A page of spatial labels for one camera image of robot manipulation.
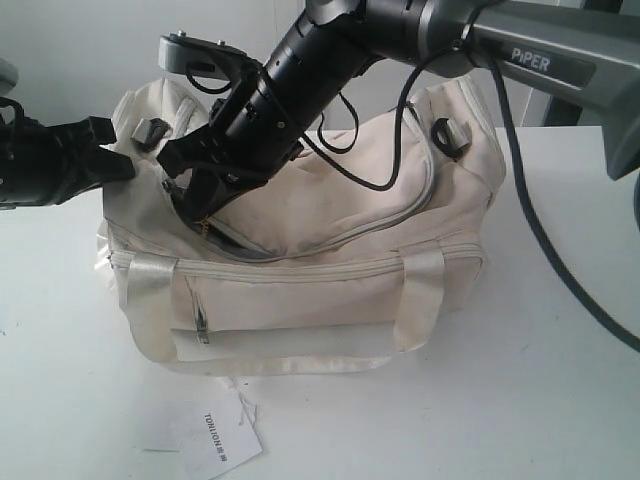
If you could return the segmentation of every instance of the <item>bag strap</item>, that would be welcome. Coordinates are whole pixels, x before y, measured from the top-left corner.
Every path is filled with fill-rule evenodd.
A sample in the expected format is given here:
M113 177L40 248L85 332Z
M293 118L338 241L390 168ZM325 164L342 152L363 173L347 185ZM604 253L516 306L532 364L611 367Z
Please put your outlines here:
M399 353L422 347L435 326L444 298L445 263L437 243L400 252L404 286L396 314L394 340ZM144 356L178 373L236 377L284 374L351 373L388 363L392 356L290 356L181 361L171 337L171 283L177 259L139 253L132 260L124 310L133 339Z

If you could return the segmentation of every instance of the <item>white wall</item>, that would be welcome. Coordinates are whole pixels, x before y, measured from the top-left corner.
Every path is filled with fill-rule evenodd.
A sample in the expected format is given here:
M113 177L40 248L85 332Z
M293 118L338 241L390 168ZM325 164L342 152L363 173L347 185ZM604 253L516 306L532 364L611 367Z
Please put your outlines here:
M126 90L163 75L158 38L185 30L224 39L264 60L284 35L303 0L4 0L0 2L0 57L19 67L12 97L44 123L109 116ZM410 67L381 62L348 85L346 94L368 119L396 103ZM496 122L490 75L474 72ZM441 81L424 74L423 85ZM521 123L532 90L508 82L514 117ZM212 99L200 97L205 105ZM329 111L331 128L349 128L340 105Z

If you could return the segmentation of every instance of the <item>canvas bag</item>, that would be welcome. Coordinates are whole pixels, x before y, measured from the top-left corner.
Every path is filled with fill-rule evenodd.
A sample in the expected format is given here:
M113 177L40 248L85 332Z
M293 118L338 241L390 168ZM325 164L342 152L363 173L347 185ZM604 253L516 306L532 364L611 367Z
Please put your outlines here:
M363 125L355 148L335 158L386 182L393 116ZM354 355L352 344L339 351L349 333L353 344L371 343L366 325L386 325L396 352L416 350L441 314L465 303L485 263L478 230L505 175L470 77L411 99L402 167L389 192L367 190L305 150L266 187L196 228L178 218L162 187L155 155L164 142L141 154L130 141L139 121L151 118L163 118L178 138L207 114L168 80L128 93L114 114L111 148L134 159L137 175L104 188L98 270L111 279L150 360L211 376L367 370L392 355ZM432 140L440 118L463 146L457 161ZM346 146L352 134L332 141ZM287 348L274 348L278 340Z

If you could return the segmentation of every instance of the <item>white tabletop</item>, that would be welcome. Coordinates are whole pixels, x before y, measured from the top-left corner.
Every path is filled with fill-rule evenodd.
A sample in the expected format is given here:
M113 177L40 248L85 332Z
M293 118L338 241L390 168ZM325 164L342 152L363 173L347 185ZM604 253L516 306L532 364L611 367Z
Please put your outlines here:
M597 128L520 136L551 238L640 334L634 179L608 180ZM93 272L100 212L97 192L0 212L1 479L186 478L177 453L137 447L137 419L225 389L136 351ZM556 278L511 177L483 239L491 265L425 349L363 374L240 379L265 453L225 478L637 479L640 355Z

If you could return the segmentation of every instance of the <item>robotic arm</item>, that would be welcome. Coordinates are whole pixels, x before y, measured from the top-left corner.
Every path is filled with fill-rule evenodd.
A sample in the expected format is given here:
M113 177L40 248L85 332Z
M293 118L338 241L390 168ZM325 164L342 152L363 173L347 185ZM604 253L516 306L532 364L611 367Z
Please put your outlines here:
M453 77L487 66L480 49L498 61L504 75L597 111L611 178L640 167L640 18L511 1L307 0L264 66L222 42L184 34L162 38L163 68L191 80L228 80L225 88L207 91L230 90L213 105L207 125L169 142L159 155L171 178L193 172L186 189L170 186L176 208L200 221L265 185L301 151L299 139L340 90L375 62L419 65L451 50L429 70ZM35 124L31 136L26 127L16 127L0 124L0 206L71 198L74 192L55 199L49 194L60 191L59 182L73 185L69 171L84 180L75 193L132 175L121 158L87 160L98 143L108 143L104 128L94 135L85 124L84 136L40 130L42 138L55 134L49 143L36 144ZM67 155L69 146L61 144L71 137L89 139L90 148L77 146L84 154ZM104 169L96 174L99 166Z

